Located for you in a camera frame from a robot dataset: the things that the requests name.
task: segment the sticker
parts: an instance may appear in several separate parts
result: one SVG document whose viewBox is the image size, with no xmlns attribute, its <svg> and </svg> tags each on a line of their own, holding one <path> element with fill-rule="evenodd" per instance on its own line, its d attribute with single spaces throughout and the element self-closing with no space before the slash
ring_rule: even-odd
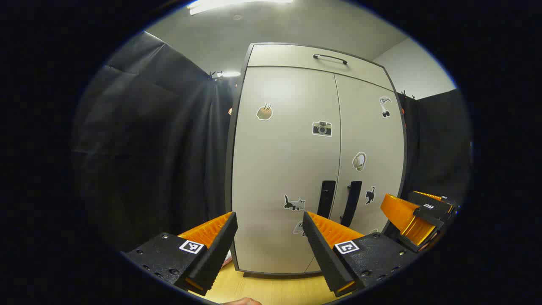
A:
<svg viewBox="0 0 542 305">
<path fill-rule="evenodd" d="M 362 171 L 365 167 L 366 162 L 367 155 L 364 152 L 360 151 L 355 155 L 354 159 L 352 159 L 352 166 L 354 166 L 357 171 Z"/>
<path fill-rule="evenodd" d="M 284 202 L 286 203 L 284 205 L 285 209 L 291 209 L 292 211 L 305 209 L 305 201 L 301 198 L 296 201 L 288 201 L 288 196 L 284 195 Z"/>
<path fill-rule="evenodd" d="M 380 98 L 380 107 L 382 107 L 382 116 L 384 118 L 390 117 L 390 112 L 384 107 L 384 104 L 389 101 L 391 102 L 391 99 L 389 97 L 381 97 Z"/>
<path fill-rule="evenodd" d="M 303 233 L 303 221 L 300 221 L 295 225 L 294 231 L 292 233 L 294 234 Z"/>
<path fill-rule="evenodd" d="M 197 242 L 192 242 L 190 240 L 185 241 L 184 244 L 182 244 L 179 247 L 179 249 L 181 249 L 183 251 L 194 253 L 194 254 L 198 254 L 198 252 L 202 248 L 203 248 L 203 244 L 200 244 L 200 243 L 197 243 Z"/>
<path fill-rule="evenodd" d="M 273 115 L 273 109 L 271 109 L 272 104 L 265 104 L 256 112 L 256 116 L 259 120 L 269 120 Z"/>
<path fill-rule="evenodd" d="M 312 122 L 312 134 L 317 136 L 331 137 L 331 123 L 326 121 Z"/>
<path fill-rule="evenodd" d="M 368 205 L 369 203 L 371 203 L 371 201 L 375 199 L 375 186 L 373 186 L 372 191 L 370 190 L 365 191 L 365 198 L 368 199 L 367 202 L 365 203 L 366 205 Z"/>
<path fill-rule="evenodd" d="M 344 243 L 335 244 L 335 247 L 337 247 L 337 250 L 339 250 L 341 254 L 347 254 L 354 252 L 355 250 L 359 250 L 359 247 L 351 240 Z"/>
</svg>

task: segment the ceiling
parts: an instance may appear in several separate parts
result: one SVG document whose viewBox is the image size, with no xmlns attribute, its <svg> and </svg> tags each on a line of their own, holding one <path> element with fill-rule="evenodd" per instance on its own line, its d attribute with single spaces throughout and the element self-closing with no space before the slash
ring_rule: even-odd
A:
<svg viewBox="0 0 542 305">
<path fill-rule="evenodd" d="M 290 42 L 369 60 L 407 36 L 368 10 L 343 1 L 243 3 L 193 16 L 180 8 L 146 31 L 205 71 L 240 71 L 253 42 Z"/>
</svg>

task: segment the cabinet frame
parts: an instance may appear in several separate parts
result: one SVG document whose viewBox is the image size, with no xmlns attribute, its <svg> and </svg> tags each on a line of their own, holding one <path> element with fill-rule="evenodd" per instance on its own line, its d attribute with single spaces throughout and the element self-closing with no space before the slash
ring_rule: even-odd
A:
<svg viewBox="0 0 542 305">
<path fill-rule="evenodd" d="M 234 152 L 234 145 L 235 145 L 235 132 L 236 132 L 236 129 L 237 129 L 237 114 L 238 114 L 238 110 L 239 110 L 239 104 L 240 104 L 240 101 L 241 101 L 241 94 L 243 92 L 243 83 L 244 83 L 244 78 L 245 78 L 245 75 L 246 75 L 246 72 L 247 72 L 248 62 L 250 60 L 250 55 L 252 53 L 252 50 L 253 50 L 254 46 L 256 46 L 256 45 L 290 45 L 290 46 L 318 48 L 318 49 L 322 49 L 322 50 L 342 53 L 342 54 L 345 54 L 345 55 L 348 55 L 348 56 L 351 56 L 351 57 L 354 57 L 354 58 L 357 58 L 357 59 L 367 61 L 369 63 L 372 63 L 373 65 L 377 65 L 378 67 L 382 68 L 384 70 L 384 72 L 386 73 L 386 76 L 390 80 L 391 87 L 393 88 L 393 94 L 395 94 L 395 98 L 396 98 L 397 102 L 399 103 L 399 95 L 397 94 L 397 90 L 395 89 L 395 86 L 393 85 L 393 82 L 391 81 L 390 74 L 387 72 L 387 70 L 386 70 L 386 68 L 384 66 L 379 65 L 379 64 L 377 64 L 377 63 L 375 63 L 373 61 L 370 61 L 370 60 L 367 60 L 365 58 L 361 58 L 359 56 L 352 55 L 352 54 L 349 54 L 349 53 L 337 51 L 337 50 L 334 50 L 334 49 L 311 46 L 311 45 L 299 45 L 297 43 L 287 43 L 287 42 L 258 42 L 258 43 L 251 43 L 249 45 L 247 53 L 246 53 L 246 55 L 244 57 L 244 63 L 243 63 L 242 69 L 241 69 L 241 75 L 239 76 L 239 79 L 237 81 L 237 88 L 236 88 L 237 90 L 234 93 L 233 105 L 232 105 L 232 111 L 231 111 L 231 117 L 230 117 L 230 125 L 229 125 L 229 130 L 228 130 L 228 145 L 227 145 L 227 150 L 226 150 L 226 162 L 225 162 L 226 168 L 225 168 L 225 179 L 224 179 L 224 201 L 225 201 L 225 212 L 226 213 L 232 211 L 232 206 L 231 206 L 231 180 L 232 180 L 232 173 L 233 173 L 233 160 L 234 160 L 233 152 Z M 329 73 L 343 75 L 343 74 L 336 73 L 336 72 L 329 72 Z M 403 111 L 399 111 L 399 113 L 401 114 L 401 122 L 402 122 L 402 126 L 403 126 L 403 139 L 404 139 L 403 170 L 402 170 L 402 174 L 401 174 L 401 184 L 399 185 L 399 194 L 401 194 L 402 191 L 403 191 L 405 172 L 406 172 L 406 169 L 407 169 L 407 131 L 406 131 L 406 128 L 405 128 L 405 120 L 404 120 Z M 386 231 L 386 229 L 387 229 L 387 227 L 389 225 L 390 225 L 390 222 L 388 220 L 388 222 L 384 226 L 383 231 Z M 242 271 L 242 272 L 246 272 L 246 273 L 249 273 L 249 274 L 262 274 L 262 275 L 274 275 L 274 276 L 277 275 L 277 274 L 274 274 L 274 273 L 254 272 L 254 271 L 239 269 L 239 265 L 237 263 L 237 256 L 235 254 L 235 242 L 232 243 L 230 251 L 231 251 L 231 258 L 232 258 L 232 261 L 234 263 L 234 267 L 235 267 L 236 271 Z M 295 273 L 295 274 L 280 274 L 280 275 L 281 276 L 289 276 L 289 275 L 291 276 L 291 275 L 310 275 L 310 274 L 318 274 L 318 273 L 321 273 L 321 271 L 304 272 L 304 273 L 301 273 L 301 274 Z"/>
</svg>

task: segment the cabinet drawer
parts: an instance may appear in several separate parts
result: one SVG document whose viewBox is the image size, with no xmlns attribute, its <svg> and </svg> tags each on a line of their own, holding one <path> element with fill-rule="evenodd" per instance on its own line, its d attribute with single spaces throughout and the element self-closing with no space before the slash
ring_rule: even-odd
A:
<svg viewBox="0 0 542 305">
<path fill-rule="evenodd" d="M 314 54 L 344 59 L 347 64 L 343 64 L 341 60 L 324 56 L 314 58 Z M 383 68 L 363 59 L 319 48 L 292 45 L 254 45 L 248 66 L 297 67 L 327 71 L 362 79 L 393 91 Z"/>
</svg>

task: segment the black curtain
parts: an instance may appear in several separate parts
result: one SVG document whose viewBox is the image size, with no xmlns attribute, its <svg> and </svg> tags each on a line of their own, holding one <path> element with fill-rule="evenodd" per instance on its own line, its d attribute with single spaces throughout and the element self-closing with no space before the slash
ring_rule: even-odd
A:
<svg viewBox="0 0 542 305">
<path fill-rule="evenodd" d="M 88 85 L 74 122 L 77 186 L 105 241 L 130 251 L 224 213 L 231 86 L 149 33 Z"/>
<path fill-rule="evenodd" d="M 472 168 L 472 136 L 462 94 L 451 90 L 419 100 L 399 94 L 399 101 L 407 138 L 401 198 L 416 190 L 462 202 Z"/>
</svg>

